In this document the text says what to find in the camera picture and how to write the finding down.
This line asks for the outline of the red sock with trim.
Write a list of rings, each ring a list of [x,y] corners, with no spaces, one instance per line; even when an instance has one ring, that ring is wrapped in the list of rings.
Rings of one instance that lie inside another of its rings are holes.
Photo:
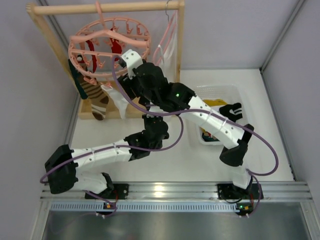
[[[110,38],[111,42],[111,52],[114,54],[121,54],[123,52],[123,48],[126,46],[123,42],[118,39]]]

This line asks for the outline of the brown striped green sock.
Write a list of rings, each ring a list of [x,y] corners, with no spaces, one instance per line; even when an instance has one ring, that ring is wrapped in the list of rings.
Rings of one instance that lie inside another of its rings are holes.
[[[68,65],[80,97],[83,100],[89,99],[91,101],[91,112],[96,120],[104,120],[109,103],[108,95],[102,90],[96,78],[83,76],[74,67],[70,59],[68,60]]]

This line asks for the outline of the red sock plain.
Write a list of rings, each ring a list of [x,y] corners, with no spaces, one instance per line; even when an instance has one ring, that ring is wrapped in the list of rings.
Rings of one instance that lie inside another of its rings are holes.
[[[92,43],[92,41],[91,40],[87,40],[86,43],[87,43],[87,45],[89,47],[89,50],[91,52],[94,52],[95,51],[95,47],[94,47],[94,44]],[[95,73],[96,69],[97,69],[97,58],[96,58],[96,56],[94,54],[91,56],[91,58],[92,58],[92,72]]]

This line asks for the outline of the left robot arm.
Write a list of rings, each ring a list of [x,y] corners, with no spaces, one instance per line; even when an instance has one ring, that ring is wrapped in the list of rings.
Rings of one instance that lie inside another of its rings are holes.
[[[163,117],[142,118],[144,130],[120,141],[83,149],[71,149],[67,144],[59,146],[44,165],[50,193],[79,190],[102,198],[112,193],[114,185],[105,172],[106,165],[145,158],[151,150],[160,150],[163,140],[169,138],[169,127]]]

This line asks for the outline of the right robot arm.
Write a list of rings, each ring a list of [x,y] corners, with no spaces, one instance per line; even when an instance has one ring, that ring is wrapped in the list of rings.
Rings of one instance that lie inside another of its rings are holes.
[[[219,159],[230,167],[233,190],[237,196],[247,195],[253,177],[243,162],[254,127],[239,125],[214,111],[185,84],[169,82],[161,68],[151,62],[120,60],[119,64],[126,73],[114,80],[125,99],[149,116],[176,115],[213,134],[223,144]]]

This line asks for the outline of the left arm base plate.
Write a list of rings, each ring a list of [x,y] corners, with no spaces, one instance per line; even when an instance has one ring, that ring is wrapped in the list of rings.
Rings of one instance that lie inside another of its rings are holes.
[[[112,189],[106,189],[101,193],[92,193],[85,191],[85,199],[107,199],[107,200],[125,200],[129,194],[129,184],[114,183]]]

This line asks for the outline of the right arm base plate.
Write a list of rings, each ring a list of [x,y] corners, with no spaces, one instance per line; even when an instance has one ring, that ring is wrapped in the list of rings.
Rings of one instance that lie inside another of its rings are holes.
[[[247,189],[242,189],[232,183],[220,183],[217,185],[217,193],[219,200],[225,200],[228,203],[238,203],[242,200],[262,200],[264,198],[257,183],[251,183]]]

